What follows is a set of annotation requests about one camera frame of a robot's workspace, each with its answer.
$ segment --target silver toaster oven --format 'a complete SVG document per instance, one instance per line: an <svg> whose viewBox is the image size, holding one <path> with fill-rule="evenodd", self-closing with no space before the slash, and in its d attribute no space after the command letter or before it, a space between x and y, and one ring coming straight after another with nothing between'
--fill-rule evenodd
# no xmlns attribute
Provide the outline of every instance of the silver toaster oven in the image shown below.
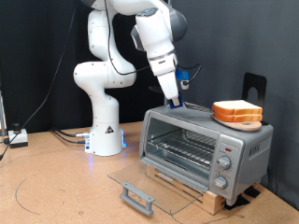
<svg viewBox="0 0 299 224"><path fill-rule="evenodd" d="M266 174L273 127L247 133L227 128L210 114L161 106L146 113L141 159L233 205L237 196Z"/></svg>
<svg viewBox="0 0 299 224"><path fill-rule="evenodd" d="M233 205L242 191L266 174L272 134L271 125L247 133L219 124L207 112L160 106L145 115L140 161L109 177L123 185L121 197L126 202L149 216L152 203L174 214L192 202L156 184L147 167L159 171L156 177L169 183L175 178L186 188L198 190L198 197L209 190ZM135 202L129 190L147 204Z"/></svg>

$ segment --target cable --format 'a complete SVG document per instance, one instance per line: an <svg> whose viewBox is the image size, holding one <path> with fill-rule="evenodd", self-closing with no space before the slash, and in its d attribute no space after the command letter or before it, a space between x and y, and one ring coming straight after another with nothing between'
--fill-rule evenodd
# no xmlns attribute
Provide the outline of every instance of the cable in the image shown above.
<svg viewBox="0 0 299 224"><path fill-rule="evenodd" d="M197 77L197 75L199 74L201 69L202 69L202 65L199 64L199 68L198 68L197 72L195 73L195 75L192 77L192 79L190 79L190 81L188 81L188 82L184 82L183 85L184 86L189 85Z"/></svg>
<svg viewBox="0 0 299 224"><path fill-rule="evenodd" d="M66 138L63 138L61 135L59 135L56 131L53 130L54 133L56 133L60 138L64 139L66 142L69 142L69 143L74 143L74 144L85 144L85 141L77 141L77 142L73 142L73 141L70 141Z"/></svg>
<svg viewBox="0 0 299 224"><path fill-rule="evenodd" d="M64 133L63 131L61 131L61 130L59 130L58 128L55 128L55 127L52 127L52 128L50 129L50 131L56 131L56 132L61 133L61 134L65 135L65 136L67 136L67 137L76 137L75 134L72 134L72 133Z"/></svg>
<svg viewBox="0 0 299 224"><path fill-rule="evenodd" d="M146 70L146 69L150 68L150 66L147 66L147 67L144 67L144 68L141 68L141 69L137 69L137 70L135 70L134 72L129 72L129 73L120 73L120 72L116 69L116 67L114 66L114 63L112 62L113 59L111 58L111 53L110 53L110 37L111 37L111 29L110 29L110 20L109 20L109 15L108 15L108 9L107 9L107 2L106 2L106 0L105 0L105 8L106 8L106 14L107 14L107 20L108 20L108 27L109 27L108 55L109 55L109 59L110 59L110 61L111 61L112 66L114 67L115 71L116 71L118 74L122 75L122 76L126 76L126 75L130 75L130 74L132 74L132 73L141 72L141 71L143 71L143 70Z"/></svg>
<svg viewBox="0 0 299 224"><path fill-rule="evenodd" d="M56 72L55 72L54 78L53 78L53 80L52 80L52 82L51 82L51 84L50 84L50 88L49 88L49 91L48 91L48 93L47 93L47 96L46 96L45 100L43 101L43 103L40 105L40 107L36 110L36 112L33 113L33 115L32 115L28 120L26 120L26 122L22 125L21 130L22 130L23 128L25 128L25 126L27 125L27 123L28 123L28 122L31 120L31 118L32 118L32 117L33 117L33 116L40 110L40 108L46 103L46 101L47 101L48 98L49 98L50 91L52 90L52 87L53 87L55 78L57 77L58 69L59 69L60 64L61 64L61 62L62 62L62 59L63 59L63 57L64 57L64 53L65 53L65 49L66 49L66 45L67 45L67 41L68 41L68 37L69 37L69 34L70 34L71 29L72 29L72 27L73 27L73 22L74 22L75 13L76 13L77 8L78 8L78 2L79 2L79 1L77 1L77 3L76 3L75 9L74 9L74 12L73 12L73 15L72 15L71 24L70 24L70 26L69 26L68 33L67 33L66 40L65 40L65 44L64 44L64 50L63 50L62 56L60 57L60 61L58 62L58 65L57 65L57 68L56 68ZM11 145L11 143L13 142L13 140L14 140L18 135L19 135L19 133L17 133L17 134L11 139L11 141L10 141L9 144L7 145L5 151L0 155L0 161L3 159L4 155L6 154L8 147Z"/></svg>
<svg viewBox="0 0 299 224"><path fill-rule="evenodd" d="M183 68L183 69L193 69L197 66L200 66L200 63L197 63L195 66L192 66L192 67L184 67L184 66L181 66L181 65L178 64L178 67Z"/></svg>

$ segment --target bread slice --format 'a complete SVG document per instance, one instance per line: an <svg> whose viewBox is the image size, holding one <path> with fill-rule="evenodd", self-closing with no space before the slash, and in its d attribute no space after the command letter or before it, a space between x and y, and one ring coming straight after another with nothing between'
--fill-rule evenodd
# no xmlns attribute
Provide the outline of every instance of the bread slice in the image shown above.
<svg viewBox="0 0 299 224"><path fill-rule="evenodd" d="M262 115L263 113L261 107L243 100L215 102L213 110L223 115Z"/></svg>
<svg viewBox="0 0 299 224"><path fill-rule="evenodd" d="M226 122L246 122L246 121L261 121L263 115L260 114L247 114L247 115L223 115L214 111L213 116L216 119Z"/></svg>

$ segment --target wooden table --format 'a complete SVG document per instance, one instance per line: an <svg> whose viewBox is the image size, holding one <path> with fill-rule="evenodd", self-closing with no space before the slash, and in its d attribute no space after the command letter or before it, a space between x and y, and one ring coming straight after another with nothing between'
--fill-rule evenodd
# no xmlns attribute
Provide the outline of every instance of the wooden table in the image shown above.
<svg viewBox="0 0 299 224"><path fill-rule="evenodd" d="M29 134L29 147L9 149L0 161L0 223L299 223L297 210L260 185L256 199L246 197L250 204L216 216L193 204L172 217L155 206L152 217L137 212L107 175L139 160L141 126L121 125L128 147L112 157L87 154L53 133Z"/></svg>

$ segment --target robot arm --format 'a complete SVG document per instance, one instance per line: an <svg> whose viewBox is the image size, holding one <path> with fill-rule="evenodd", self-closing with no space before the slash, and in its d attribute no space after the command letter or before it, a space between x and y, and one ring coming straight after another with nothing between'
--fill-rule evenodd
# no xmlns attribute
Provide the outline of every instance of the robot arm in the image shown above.
<svg viewBox="0 0 299 224"><path fill-rule="evenodd" d="M186 34L187 22L184 16L163 0L82 0L82 2L100 11L106 11L107 8L110 20L115 12L136 15L136 26L131 32L135 47L147 52L150 68L158 78L165 97L172 100L174 105L179 105L176 81L178 59L173 42L182 39Z"/></svg>
<svg viewBox="0 0 299 224"><path fill-rule="evenodd" d="M163 13L152 7L139 12L131 35L135 47L147 52L150 68L158 78L165 97L174 105L179 105L176 80L178 59L173 42L186 34L187 22L173 8L168 7L167 10L169 13Z"/></svg>
<svg viewBox="0 0 299 224"><path fill-rule="evenodd" d="M117 50L112 20L117 13L136 15L132 31L135 46L147 52L153 74L167 99L179 105L176 82L178 63L173 42L186 33L184 17L161 0L81 0L95 10L88 20L92 54L102 62L78 64L74 80L85 90L93 105L93 126L85 140L85 152L111 156L124 147L119 124L119 103L105 89L134 84L135 68Z"/></svg>

